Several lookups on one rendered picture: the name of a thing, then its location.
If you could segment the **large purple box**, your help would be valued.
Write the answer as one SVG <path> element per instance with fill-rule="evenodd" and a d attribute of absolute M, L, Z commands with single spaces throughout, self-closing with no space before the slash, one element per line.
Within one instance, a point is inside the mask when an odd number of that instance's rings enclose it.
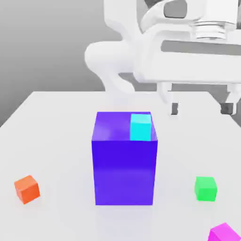
<path fill-rule="evenodd" d="M 131 112 L 97 112 L 92 135 L 96 205 L 152 205 L 158 138 L 130 139 Z"/>

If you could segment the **small cyan cube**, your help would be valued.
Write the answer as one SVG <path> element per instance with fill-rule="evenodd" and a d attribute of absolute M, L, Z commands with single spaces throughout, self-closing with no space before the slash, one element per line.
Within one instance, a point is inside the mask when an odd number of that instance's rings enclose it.
<path fill-rule="evenodd" d="M 130 119 L 130 140 L 150 141 L 152 119 L 150 114 L 132 113 Z"/>

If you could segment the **small magenta cube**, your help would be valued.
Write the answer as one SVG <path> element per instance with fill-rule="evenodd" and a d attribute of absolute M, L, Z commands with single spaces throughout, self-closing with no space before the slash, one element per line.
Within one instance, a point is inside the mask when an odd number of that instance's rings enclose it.
<path fill-rule="evenodd" d="M 211 228 L 208 241 L 241 241 L 238 235 L 227 223 Z"/>

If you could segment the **small orange cube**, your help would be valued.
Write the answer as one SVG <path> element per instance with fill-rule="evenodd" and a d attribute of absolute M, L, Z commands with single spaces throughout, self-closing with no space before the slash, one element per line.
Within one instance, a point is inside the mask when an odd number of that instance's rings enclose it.
<path fill-rule="evenodd" d="M 15 181 L 14 186 L 16 194 L 23 204 L 27 204 L 40 197 L 39 185 L 31 175 Z"/>

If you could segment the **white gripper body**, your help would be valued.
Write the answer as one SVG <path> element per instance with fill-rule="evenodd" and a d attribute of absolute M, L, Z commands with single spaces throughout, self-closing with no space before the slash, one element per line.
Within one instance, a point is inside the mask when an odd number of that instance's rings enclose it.
<path fill-rule="evenodd" d="M 196 39 L 188 26 L 157 24 L 138 47 L 133 70 L 138 82 L 241 84 L 241 30 L 208 40 Z"/>

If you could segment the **small green cube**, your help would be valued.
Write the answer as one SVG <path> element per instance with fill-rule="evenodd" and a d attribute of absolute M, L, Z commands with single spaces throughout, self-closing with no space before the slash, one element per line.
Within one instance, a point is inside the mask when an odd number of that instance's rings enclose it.
<path fill-rule="evenodd" d="M 194 191 L 198 201 L 215 201 L 217 184 L 213 177 L 196 177 Z"/>

